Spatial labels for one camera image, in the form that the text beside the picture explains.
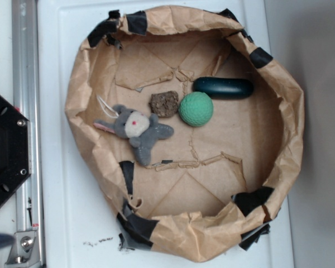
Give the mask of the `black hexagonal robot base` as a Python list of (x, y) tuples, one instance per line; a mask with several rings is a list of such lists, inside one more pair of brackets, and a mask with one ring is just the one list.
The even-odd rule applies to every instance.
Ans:
[(0, 95), (0, 208), (30, 176), (28, 119)]

